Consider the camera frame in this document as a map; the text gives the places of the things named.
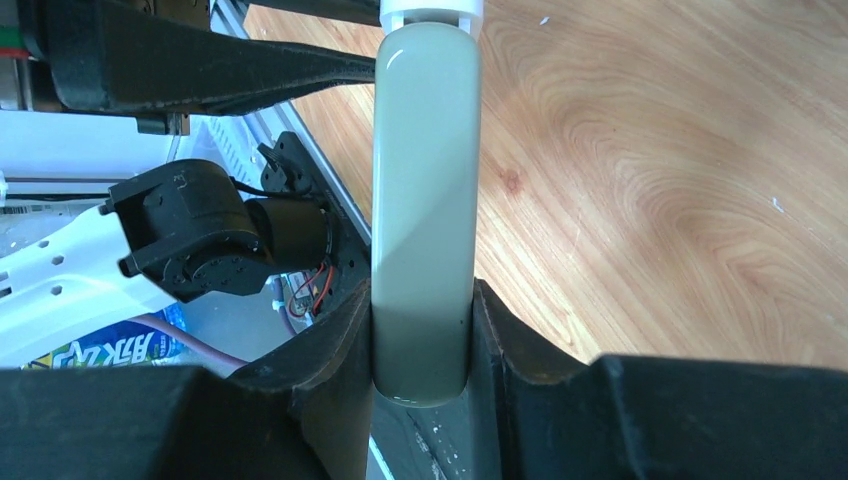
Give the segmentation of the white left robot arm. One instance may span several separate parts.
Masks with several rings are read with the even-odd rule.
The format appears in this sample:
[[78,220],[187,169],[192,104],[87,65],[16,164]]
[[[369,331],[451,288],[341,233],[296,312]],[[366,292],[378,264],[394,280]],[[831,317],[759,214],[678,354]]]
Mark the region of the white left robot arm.
[[[371,83],[372,58],[213,32],[205,1],[5,1],[1,55],[25,99],[124,116],[159,133]],[[1,261],[1,363],[16,368],[115,322],[208,292],[259,292],[328,271],[350,237],[319,175],[265,192],[214,162],[176,160],[113,185],[72,223]]]

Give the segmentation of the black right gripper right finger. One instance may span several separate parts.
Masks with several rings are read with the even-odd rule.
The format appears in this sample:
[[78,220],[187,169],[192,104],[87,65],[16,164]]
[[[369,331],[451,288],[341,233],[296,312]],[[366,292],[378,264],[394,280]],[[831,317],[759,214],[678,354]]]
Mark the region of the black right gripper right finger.
[[477,479],[843,479],[847,375],[605,354],[582,363],[474,286]]

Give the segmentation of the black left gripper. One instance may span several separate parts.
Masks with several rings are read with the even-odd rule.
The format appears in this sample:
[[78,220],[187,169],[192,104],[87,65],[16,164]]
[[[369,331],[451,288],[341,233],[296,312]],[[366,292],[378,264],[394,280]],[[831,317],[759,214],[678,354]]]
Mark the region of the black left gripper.
[[210,1],[1,3],[1,109],[244,115],[375,79],[371,57],[209,31]]

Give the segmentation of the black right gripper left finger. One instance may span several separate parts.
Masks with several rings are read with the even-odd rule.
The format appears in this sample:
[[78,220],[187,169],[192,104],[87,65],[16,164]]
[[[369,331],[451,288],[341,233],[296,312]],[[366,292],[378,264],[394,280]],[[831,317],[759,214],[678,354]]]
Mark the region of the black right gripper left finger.
[[198,366],[5,370],[5,479],[362,479],[370,284],[220,377]]

